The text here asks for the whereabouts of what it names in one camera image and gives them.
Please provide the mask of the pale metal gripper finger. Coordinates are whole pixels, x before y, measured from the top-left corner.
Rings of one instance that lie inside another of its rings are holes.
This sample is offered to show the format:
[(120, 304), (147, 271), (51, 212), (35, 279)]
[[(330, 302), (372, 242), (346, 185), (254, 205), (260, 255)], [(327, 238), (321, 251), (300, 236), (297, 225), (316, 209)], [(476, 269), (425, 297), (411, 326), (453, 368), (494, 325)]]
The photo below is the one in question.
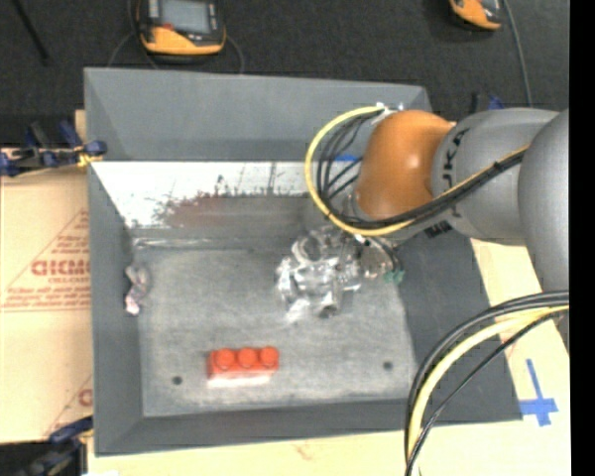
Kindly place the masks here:
[(276, 288), (283, 297), (313, 296), (316, 279), (313, 262), (283, 258), (276, 268)]
[(308, 317), (328, 318), (342, 308), (344, 291), (340, 288), (323, 290), (297, 289), (289, 295), (286, 316), (288, 320)]

